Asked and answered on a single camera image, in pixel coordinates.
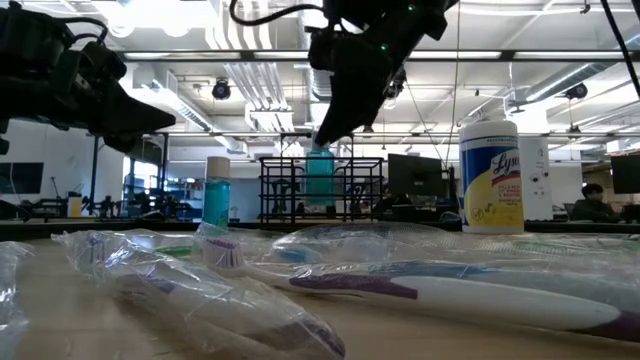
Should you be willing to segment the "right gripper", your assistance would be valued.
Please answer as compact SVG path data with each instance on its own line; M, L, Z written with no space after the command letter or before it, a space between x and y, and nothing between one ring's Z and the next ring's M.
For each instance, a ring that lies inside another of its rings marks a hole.
M324 147L371 122L408 56L408 0L323 0L328 24L310 31L309 63L324 74Z

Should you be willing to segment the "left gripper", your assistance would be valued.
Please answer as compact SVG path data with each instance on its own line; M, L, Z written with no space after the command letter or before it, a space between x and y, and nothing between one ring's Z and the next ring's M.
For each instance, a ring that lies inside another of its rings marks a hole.
M126 66L100 32L75 34L78 19L0 19L0 134L14 118L100 135L145 134L175 124L175 116L130 97L119 84ZM142 136L105 136L130 153Z

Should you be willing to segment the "teal mouthwash bottle white cap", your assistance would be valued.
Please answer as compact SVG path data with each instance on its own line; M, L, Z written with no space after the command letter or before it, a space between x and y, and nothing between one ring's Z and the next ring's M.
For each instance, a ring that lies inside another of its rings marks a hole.
M218 227L227 226L230 193L230 160L226 157L208 157L204 183L204 222Z
M328 147L313 148L306 158L305 192L310 206L334 205L334 159Z

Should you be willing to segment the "green white toothbrush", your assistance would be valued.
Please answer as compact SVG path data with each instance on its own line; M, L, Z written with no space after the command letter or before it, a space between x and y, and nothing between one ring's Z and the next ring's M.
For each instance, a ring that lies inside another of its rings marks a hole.
M126 238L139 246L173 257L189 257L193 250L192 235L165 234L146 229L125 232Z

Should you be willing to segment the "blue white toothbrush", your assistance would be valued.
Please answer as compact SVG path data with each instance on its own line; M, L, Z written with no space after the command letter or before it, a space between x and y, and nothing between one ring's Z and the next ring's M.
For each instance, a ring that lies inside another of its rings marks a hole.
M275 241L271 255L290 263L371 263L453 260L506 251L487 237L397 222L328 224L308 227Z
M369 267L369 272L394 277L431 276L530 288L593 300L640 313L640 287L595 275L424 261L377 263Z

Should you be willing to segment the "purple white toothbrush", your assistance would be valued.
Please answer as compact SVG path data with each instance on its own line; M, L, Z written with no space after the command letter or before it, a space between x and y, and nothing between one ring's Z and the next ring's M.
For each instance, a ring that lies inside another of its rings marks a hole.
M71 265L113 298L207 354L239 360L344 360L322 319L268 286L216 272L113 232L53 236Z
M287 234L202 224L195 233L204 263L231 276L249 277L292 292L344 296L374 306L474 321L506 323L640 343L640 313L601 302L530 288L431 276L375 275L377 263L290 263L271 255ZM453 260L575 272L640 287L640 236L618 234L474 235L505 242L500 253Z

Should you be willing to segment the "black computer monitor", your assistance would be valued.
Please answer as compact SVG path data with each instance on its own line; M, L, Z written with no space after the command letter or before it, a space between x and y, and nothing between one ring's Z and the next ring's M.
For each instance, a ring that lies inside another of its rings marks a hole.
M610 162L614 193L640 193L640 154L613 156Z
M39 194L44 164L0 162L0 194Z
M388 187L392 194L444 197L446 183L439 159L389 154Z

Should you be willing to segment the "Lysol wipes canister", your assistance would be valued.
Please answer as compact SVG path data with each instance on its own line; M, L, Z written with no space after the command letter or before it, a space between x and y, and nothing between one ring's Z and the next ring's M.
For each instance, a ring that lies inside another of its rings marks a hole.
M462 226L473 234L524 232L517 126L488 121L460 130Z

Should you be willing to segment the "person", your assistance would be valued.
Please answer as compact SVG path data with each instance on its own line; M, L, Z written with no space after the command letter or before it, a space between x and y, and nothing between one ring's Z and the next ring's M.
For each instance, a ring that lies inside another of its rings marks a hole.
M591 221L594 223L618 223L621 217L604 202L604 189L595 183L582 187L583 198L577 200L571 212L573 221Z

